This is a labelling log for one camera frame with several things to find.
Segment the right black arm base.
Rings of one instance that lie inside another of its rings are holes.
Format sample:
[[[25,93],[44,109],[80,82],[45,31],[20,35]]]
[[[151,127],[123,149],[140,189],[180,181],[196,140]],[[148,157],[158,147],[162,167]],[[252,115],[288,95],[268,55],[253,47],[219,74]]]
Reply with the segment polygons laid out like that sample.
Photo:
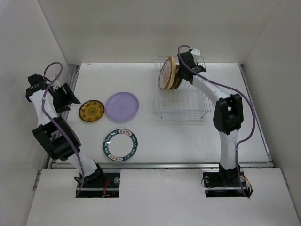
[[[206,198],[216,197],[247,197],[253,194],[253,187],[249,180],[240,172],[240,179],[235,176],[229,181],[223,181],[216,170],[204,170],[201,185],[205,188]]]

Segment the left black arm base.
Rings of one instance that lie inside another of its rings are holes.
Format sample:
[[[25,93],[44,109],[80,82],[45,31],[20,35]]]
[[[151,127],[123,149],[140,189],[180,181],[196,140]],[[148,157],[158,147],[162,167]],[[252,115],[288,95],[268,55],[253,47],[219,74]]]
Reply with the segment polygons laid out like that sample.
[[[121,181],[120,170],[105,169],[105,179],[100,182],[85,182],[80,188],[80,179],[75,177],[77,182],[76,198],[119,198],[119,186]]]

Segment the yellow patterned plate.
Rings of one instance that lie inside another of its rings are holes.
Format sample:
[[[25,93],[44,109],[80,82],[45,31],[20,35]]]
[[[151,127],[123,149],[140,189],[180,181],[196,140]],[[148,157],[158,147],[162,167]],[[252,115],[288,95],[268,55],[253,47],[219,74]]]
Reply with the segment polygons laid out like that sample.
[[[180,68],[180,66],[176,65],[175,77],[174,77],[174,82],[173,82],[173,85],[172,85],[173,89],[179,88],[179,86],[180,86],[180,84],[182,82],[182,78],[178,74],[179,68]]]
[[[95,122],[102,118],[105,107],[98,100],[88,100],[79,108],[79,118],[84,122]]]

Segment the white plate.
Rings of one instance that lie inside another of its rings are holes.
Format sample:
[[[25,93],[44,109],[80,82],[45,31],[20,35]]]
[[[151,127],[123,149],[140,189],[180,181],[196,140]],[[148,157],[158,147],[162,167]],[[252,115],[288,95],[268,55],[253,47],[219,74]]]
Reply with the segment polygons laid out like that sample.
[[[136,135],[127,129],[110,132],[103,141],[103,153],[111,161],[125,162],[132,158],[138,148]]]

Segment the lilac plastic plate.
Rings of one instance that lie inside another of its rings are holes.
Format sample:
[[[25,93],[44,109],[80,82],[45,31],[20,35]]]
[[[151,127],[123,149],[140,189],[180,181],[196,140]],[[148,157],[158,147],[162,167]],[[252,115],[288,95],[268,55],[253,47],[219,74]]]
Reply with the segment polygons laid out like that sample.
[[[129,92],[118,92],[108,98],[105,104],[107,115],[115,121],[129,121],[138,112],[138,98]]]

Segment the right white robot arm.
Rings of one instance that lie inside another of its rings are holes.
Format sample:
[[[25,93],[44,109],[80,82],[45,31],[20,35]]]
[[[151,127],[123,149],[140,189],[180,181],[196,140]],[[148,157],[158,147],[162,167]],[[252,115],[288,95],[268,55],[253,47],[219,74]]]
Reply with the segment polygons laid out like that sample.
[[[240,170],[236,145],[238,131],[244,120],[242,97],[239,94],[230,94],[211,80],[206,69],[194,62],[194,56],[190,51],[179,53],[177,57],[180,65],[179,77],[201,90],[214,104],[213,123],[219,131],[221,142],[218,180],[227,186],[238,177]]]

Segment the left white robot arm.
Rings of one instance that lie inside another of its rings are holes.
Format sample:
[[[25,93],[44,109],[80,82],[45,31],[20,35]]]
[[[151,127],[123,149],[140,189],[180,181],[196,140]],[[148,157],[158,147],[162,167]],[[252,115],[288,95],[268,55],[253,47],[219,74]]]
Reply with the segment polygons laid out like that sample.
[[[48,80],[39,74],[28,77],[30,87],[26,99],[33,103],[38,125],[33,135],[53,160],[70,163],[84,174],[85,183],[99,187],[105,182],[105,174],[94,160],[80,150],[81,142],[65,119],[59,114],[70,110],[70,104],[80,104],[67,83],[57,88],[48,87]]]

